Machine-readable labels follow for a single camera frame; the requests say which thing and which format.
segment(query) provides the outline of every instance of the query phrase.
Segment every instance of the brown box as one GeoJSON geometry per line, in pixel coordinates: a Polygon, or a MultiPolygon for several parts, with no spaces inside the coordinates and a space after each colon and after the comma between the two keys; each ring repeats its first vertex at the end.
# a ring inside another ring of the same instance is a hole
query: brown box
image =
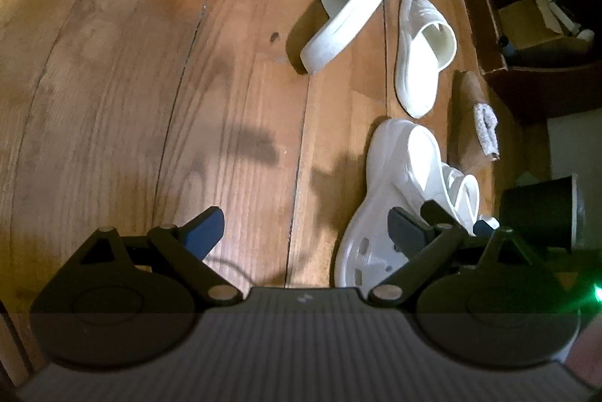
{"type": "MultiPolygon", "coordinates": [[[[566,0],[577,18],[596,33],[593,49],[585,56],[558,48],[547,51],[547,56],[536,51],[531,62],[538,67],[507,64],[498,44],[505,33],[500,10],[520,1],[465,0],[480,70],[487,83],[523,123],[601,108],[602,0],[566,0]]],[[[534,15],[532,8],[527,10],[534,15]]]]}
{"type": "Polygon", "coordinates": [[[586,40],[565,35],[548,0],[520,0],[499,9],[498,15],[525,66],[564,67],[588,53],[586,40]]]}

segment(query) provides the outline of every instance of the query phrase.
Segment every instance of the floorboard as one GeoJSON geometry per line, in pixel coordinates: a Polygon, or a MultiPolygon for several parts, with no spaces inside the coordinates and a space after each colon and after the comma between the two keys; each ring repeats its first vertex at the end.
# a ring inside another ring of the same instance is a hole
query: floorboard
{"type": "Polygon", "coordinates": [[[206,262],[247,291],[283,285],[306,83],[256,57],[267,0],[208,0],[175,109],[155,222],[211,205],[226,231],[206,262]]]}
{"type": "MultiPolygon", "coordinates": [[[[445,156],[453,70],[477,63],[463,1],[431,1],[459,41],[420,121],[445,156]]],[[[320,0],[0,0],[0,298],[34,365],[29,306],[99,226],[142,234],[219,205],[226,233],[206,261],[228,281],[329,285],[371,134],[407,118],[398,6],[385,0],[308,76],[299,53],[327,21],[320,0]]],[[[491,99],[502,159],[478,175],[483,212],[526,168],[549,173],[546,133],[491,99]]],[[[0,360],[22,382],[4,331],[0,360]]]]}

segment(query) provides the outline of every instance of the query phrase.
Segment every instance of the wooden chair leg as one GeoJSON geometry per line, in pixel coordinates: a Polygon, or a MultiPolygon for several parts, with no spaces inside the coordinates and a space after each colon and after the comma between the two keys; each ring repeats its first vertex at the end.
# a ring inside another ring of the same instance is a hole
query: wooden chair leg
{"type": "Polygon", "coordinates": [[[21,336],[19,336],[19,332],[17,331],[17,328],[14,325],[13,320],[10,317],[10,314],[8,313],[6,307],[4,306],[4,304],[2,303],[1,300],[0,300],[0,317],[4,320],[4,324],[6,325],[8,331],[10,332],[10,336],[13,339],[13,342],[14,342],[15,347],[17,348],[17,351],[19,352],[19,356],[21,357],[21,359],[23,361],[23,365],[25,365],[25,370],[27,370],[28,375],[31,376],[32,374],[34,374],[34,367],[31,363],[31,359],[29,358],[29,355],[27,354],[25,345],[23,344],[23,341],[21,341],[21,336]]]}
{"type": "Polygon", "coordinates": [[[8,376],[8,372],[4,368],[4,365],[2,365],[2,361],[0,361],[0,385],[10,390],[14,389],[13,380],[8,376]]]}

